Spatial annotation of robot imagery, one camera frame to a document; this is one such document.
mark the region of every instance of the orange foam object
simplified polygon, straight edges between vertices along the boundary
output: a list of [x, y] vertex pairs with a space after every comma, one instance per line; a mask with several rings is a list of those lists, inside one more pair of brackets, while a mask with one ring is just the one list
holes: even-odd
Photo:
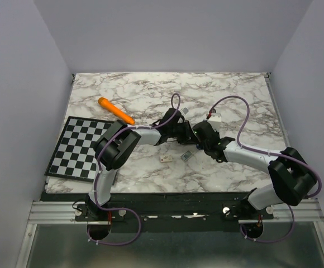
[[105, 108], [106, 110], [112, 112], [115, 116], [121, 118], [126, 123], [133, 126], [135, 125], [135, 120], [133, 120], [120, 109], [116, 108], [111, 102], [108, 101], [108, 99], [101, 97], [98, 102], [102, 108]]

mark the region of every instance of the white wall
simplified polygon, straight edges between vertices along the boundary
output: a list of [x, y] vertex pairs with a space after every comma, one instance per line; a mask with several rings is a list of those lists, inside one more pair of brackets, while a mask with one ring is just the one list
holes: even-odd
[[68, 67], [271, 71], [311, 0], [35, 0]]
[[310, 5], [271, 83], [291, 144], [323, 179], [324, 212], [324, 0]]
[[14, 267], [72, 76], [32, 0], [0, 0], [0, 267]]

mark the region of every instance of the small white block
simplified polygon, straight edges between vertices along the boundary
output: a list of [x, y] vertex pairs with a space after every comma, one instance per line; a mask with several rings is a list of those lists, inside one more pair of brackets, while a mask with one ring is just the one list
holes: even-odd
[[167, 163], [167, 162], [172, 162], [173, 158], [170, 155], [161, 155], [160, 156], [160, 162], [161, 163]]

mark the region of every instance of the chessboard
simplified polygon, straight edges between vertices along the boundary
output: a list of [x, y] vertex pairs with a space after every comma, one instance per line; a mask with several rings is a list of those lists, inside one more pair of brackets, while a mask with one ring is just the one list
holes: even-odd
[[112, 123], [112, 121], [69, 116], [45, 175], [93, 181], [97, 164], [94, 157], [94, 142]]

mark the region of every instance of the white marble surface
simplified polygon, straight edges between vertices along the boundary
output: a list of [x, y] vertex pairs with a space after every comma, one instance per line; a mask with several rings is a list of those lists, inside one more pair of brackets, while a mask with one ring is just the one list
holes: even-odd
[[[220, 98], [236, 94], [250, 104], [251, 115], [241, 141], [267, 149], [285, 148], [282, 132], [264, 76], [260, 73], [109, 73], [78, 74], [66, 117], [78, 116], [116, 120], [97, 100], [109, 99], [126, 111], [137, 125], [151, 124], [170, 107], [170, 97], [179, 92], [186, 119], [194, 125], [205, 119], [207, 111]], [[236, 137], [246, 108], [240, 100], [219, 104], [222, 136]], [[232, 192], [249, 191], [271, 183], [268, 175], [247, 166], [218, 164], [204, 152], [184, 163], [180, 156], [191, 146], [175, 142], [161, 146], [138, 146], [120, 169], [112, 192]], [[161, 154], [174, 161], [160, 163]], [[49, 178], [48, 193], [84, 193], [91, 183]]]

